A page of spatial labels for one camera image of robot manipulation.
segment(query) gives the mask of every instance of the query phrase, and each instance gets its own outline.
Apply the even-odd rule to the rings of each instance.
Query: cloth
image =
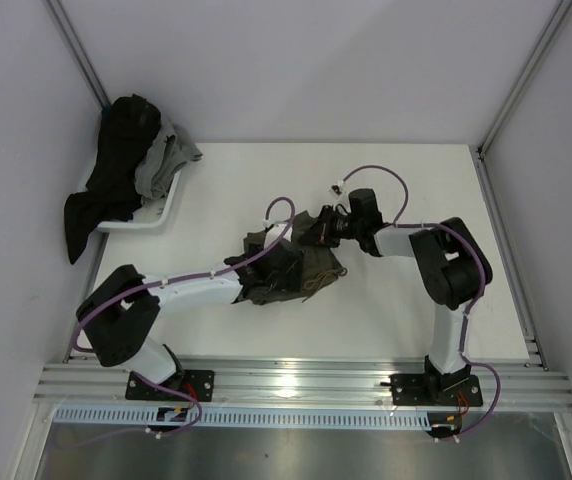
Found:
[[[159,133],[135,169],[135,190],[149,200],[163,198],[168,194],[175,173],[188,162],[201,158],[202,152],[188,132],[162,115]]]
[[[301,245],[298,240],[315,223],[316,218],[307,211],[298,213],[293,221],[291,243],[303,252],[302,288],[298,292],[267,290],[265,286],[251,288],[246,299],[255,305],[283,302],[295,298],[308,300],[322,288],[335,283],[339,277],[346,275],[347,270],[339,263],[330,248]],[[264,245],[266,232],[249,233],[244,238],[244,251],[248,252],[251,245]]]
[[[102,116],[97,161],[86,182],[88,191],[70,195],[64,205],[68,259],[73,264],[88,235],[104,220],[127,221],[141,207],[134,185],[137,165],[160,130],[159,110],[142,97],[121,97]]]

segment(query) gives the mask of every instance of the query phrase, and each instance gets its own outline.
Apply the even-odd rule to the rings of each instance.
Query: black cloth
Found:
[[[121,97],[102,118],[97,161],[86,182],[88,191],[70,195],[64,206],[68,259],[73,264],[86,248],[88,235],[105,220],[127,221],[142,205],[135,190],[135,168],[159,132],[157,107],[133,95]]]

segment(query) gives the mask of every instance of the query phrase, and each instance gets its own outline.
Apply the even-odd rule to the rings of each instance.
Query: white wall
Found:
[[[70,0],[112,97],[202,141],[478,144],[556,0]]]
[[[97,117],[42,3],[0,0],[0,480],[85,280],[87,262],[68,264],[62,211]]]
[[[572,381],[572,17],[488,167],[547,358]]]

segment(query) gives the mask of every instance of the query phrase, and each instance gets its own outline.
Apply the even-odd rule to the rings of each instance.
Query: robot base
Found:
[[[475,375],[470,375],[461,383],[439,392],[436,397],[426,386],[423,373],[397,373],[390,376],[390,383],[382,385],[390,386],[393,405],[400,407],[458,407],[459,392],[471,407],[481,407],[484,404],[479,379]]]
[[[162,383],[162,385],[173,390],[178,390],[187,395],[196,395],[197,400],[201,403],[208,403],[212,401],[213,389],[215,388],[214,371],[186,370],[182,373],[183,378],[181,376],[178,376],[177,379],[171,377],[166,382]],[[140,378],[134,373],[131,373],[128,377],[128,385],[126,387],[126,400],[144,400],[152,402],[185,401],[175,395],[160,392],[159,390],[149,387],[144,382],[142,382]]]

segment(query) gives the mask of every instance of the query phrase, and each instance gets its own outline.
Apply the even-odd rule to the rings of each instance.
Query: white table surface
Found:
[[[174,275],[211,268],[242,252],[242,239],[262,229],[268,203],[293,199],[316,216],[332,198],[332,183],[353,168],[375,163],[408,183],[402,222],[461,217],[486,254],[493,282],[475,307],[470,357],[523,361],[528,353],[467,146],[398,144],[201,144],[201,162],[182,173],[178,196],[162,233],[111,233],[99,285],[132,263],[144,274]],[[346,191],[373,188],[385,221],[403,200],[396,180],[363,171]],[[288,207],[274,209],[284,219]],[[373,258],[357,242],[335,249],[348,275],[307,302],[262,307],[243,302],[209,306],[157,320],[151,336],[178,355],[335,359],[421,358],[432,338],[434,303],[414,259]]]

